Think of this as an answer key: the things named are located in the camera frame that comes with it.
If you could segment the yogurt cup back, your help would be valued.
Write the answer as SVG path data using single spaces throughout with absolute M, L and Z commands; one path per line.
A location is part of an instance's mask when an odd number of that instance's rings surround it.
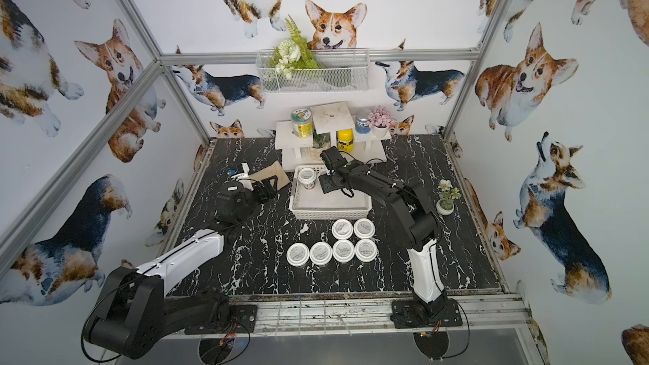
M 331 231 L 336 240 L 348 240 L 354 234 L 353 223 L 347 219 L 339 219 L 332 224 Z
M 370 239 L 375 235 L 376 228 L 373 221 L 368 218 L 361 218 L 353 224 L 353 231 L 359 239 Z
M 317 179 L 318 174 L 316 170 L 311 167 L 303 167 L 297 173 L 298 182 L 307 190 L 313 189 L 315 187 Z

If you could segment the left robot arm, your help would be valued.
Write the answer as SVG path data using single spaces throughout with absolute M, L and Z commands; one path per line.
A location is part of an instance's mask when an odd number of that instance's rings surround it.
M 206 229 L 157 259 L 134 269 L 118 268 L 106 279 L 95 307 L 84 322 L 80 344 L 92 344 L 116 357 L 142 358 L 165 336 L 185 329 L 238 329 L 228 297 L 207 289 L 189 297 L 170 292 L 191 272 L 222 254 L 235 231 L 278 194 L 271 176 L 225 182 L 216 198 L 216 214 Z

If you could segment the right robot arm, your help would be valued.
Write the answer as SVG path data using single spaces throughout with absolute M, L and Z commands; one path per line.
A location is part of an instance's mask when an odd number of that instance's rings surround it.
M 385 208 L 397 244 L 407 250 L 413 273 L 412 310 L 427 324 L 446 306 L 446 289 L 439 274 L 439 220 L 428 191 L 418 182 L 390 179 L 358 160 L 348 161 L 336 147 L 320 154 L 327 173 L 319 177 L 323 192 L 340 190 L 347 197 L 367 194 Z

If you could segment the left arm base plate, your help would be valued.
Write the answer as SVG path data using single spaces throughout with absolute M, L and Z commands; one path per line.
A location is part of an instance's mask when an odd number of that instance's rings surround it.
M 186 335 L 224 335 L 228 333 L 252 333 L 255 331 L 258 317 L 258 305 L 237 304 L 231 306 L 229 314 L 224 319 L 213 320 L 211 323 L 200 324 L 184 330 Z

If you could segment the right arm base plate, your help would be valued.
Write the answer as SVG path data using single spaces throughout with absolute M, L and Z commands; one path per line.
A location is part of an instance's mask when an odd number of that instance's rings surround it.
M 395 300 L 391 302 L 390 320 L 397 329 L 435 329 L 460 327 L 463 314 L 456 300 L 441 297 L 431 304 L 419 300 Z

